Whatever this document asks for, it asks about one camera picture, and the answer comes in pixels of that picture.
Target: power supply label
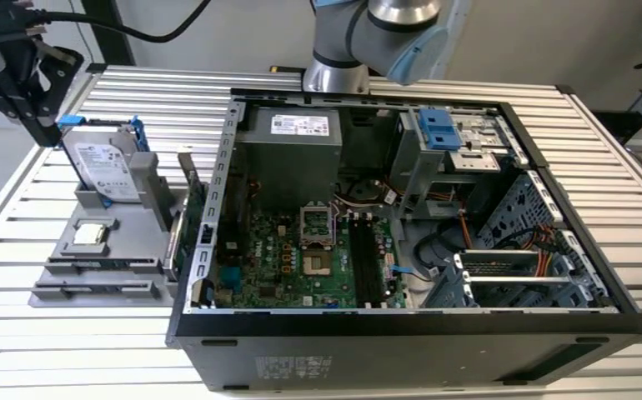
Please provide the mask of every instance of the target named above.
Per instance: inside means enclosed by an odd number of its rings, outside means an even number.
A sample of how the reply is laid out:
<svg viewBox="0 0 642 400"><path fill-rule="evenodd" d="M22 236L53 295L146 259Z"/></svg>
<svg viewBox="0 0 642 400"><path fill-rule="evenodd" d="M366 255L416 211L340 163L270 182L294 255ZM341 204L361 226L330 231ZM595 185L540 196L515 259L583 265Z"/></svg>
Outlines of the power supply label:
<svg viewBox="0 0 642 400"><path fill-rule="evenodd" d="M261 379L320 379L330 372L332 356L256 357Z"/></svg>
<svg viewBox="0 0 642 400"><path fill-rule="evenodd" d="M138 201L119 149L109 144L75 143L75 152L97 192L113 202Z"/></svg>
<svg viewBox="0 0 642 400"><path fill-rule="evenodd" d="M270 134L329 136L328 117L274 115L270 120Z"/></svg>

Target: green circuit board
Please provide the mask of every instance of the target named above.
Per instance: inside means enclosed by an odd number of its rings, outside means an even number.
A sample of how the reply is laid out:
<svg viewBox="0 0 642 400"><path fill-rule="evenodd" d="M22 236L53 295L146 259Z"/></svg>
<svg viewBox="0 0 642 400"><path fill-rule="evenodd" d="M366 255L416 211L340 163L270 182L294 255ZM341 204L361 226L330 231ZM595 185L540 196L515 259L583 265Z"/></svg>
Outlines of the green circuit board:
<svg viewBox="0 0 642 400"><path fill-rule="evenodd" d="M317 215L316 227L320 227L321 220L322 216ZM256 213L252 216L249 261L241 266L241 286L232 295L233 308L357 307L346 218L337 221L330 251L301 249L298 229L298 215ZM381 240L384 248L386 238L390 240L389 224L380 220L373 229L377 246ZM377 267L384 280L384 255L378 251ZM394 282L400 288L401 278L397 277ZM404 307L401 289L386 298L386 304L389 308Z"/></svg>

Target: slotted aluminum surface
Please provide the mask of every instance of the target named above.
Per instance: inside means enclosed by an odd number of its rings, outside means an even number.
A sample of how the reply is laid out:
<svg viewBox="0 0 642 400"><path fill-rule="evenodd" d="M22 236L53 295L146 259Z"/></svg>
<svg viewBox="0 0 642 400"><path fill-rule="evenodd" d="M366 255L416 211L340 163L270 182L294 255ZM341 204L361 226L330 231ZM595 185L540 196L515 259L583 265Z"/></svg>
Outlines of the slotted aluminum surface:
<svg viewBox="0 0 642 400"><path fill-rule="evenodd" d="M296 90L297 75L238 75L109 67L71 98L89 117L143 120L162 175L181 182L173 152L192 146L209 176L228 87ZM575 98L553 87L372 81L376 94L506 101L545 153L591 233L642 307L642 177ZM34 151L0 197L0 397L209 396L182 352L164 347L168 308L34 309L41 262L71 213L74 175L58 151ZM273 393L260 398L282 396ZM642 343L545 388L461 393L302 392L294 398L642 399Z"/></svg>

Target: motherboard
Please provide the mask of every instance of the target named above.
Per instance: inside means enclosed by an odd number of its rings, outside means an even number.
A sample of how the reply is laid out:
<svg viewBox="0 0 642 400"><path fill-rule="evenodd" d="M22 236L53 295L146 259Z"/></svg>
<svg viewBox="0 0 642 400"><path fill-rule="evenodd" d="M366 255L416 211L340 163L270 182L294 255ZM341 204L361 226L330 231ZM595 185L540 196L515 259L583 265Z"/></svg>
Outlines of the motherboard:
<svg viewBox="0 0 642 400"><path fill-rule="evenodd" d="M361 227L366 234L357 235ZM401 276L392 274L389 223L382 218L338 217L321 205L293 215L254 212L248 253L238 260L240 265L221 266L218 307L332 309L364 308L366 303L404 307Z"/></svg>

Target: blue latch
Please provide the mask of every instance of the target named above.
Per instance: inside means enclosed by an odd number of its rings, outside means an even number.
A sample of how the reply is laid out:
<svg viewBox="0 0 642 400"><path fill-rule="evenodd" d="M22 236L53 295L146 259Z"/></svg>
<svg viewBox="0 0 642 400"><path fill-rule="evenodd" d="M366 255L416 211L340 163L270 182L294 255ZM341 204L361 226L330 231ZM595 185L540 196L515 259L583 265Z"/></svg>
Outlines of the blue latch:
<svg viewBox="0 0 642 400"><path fill-rule="evenodd" d="M458 150L461 137L457 135L450 115L445 110L418 109L418 127L432 150Z"/></svg>

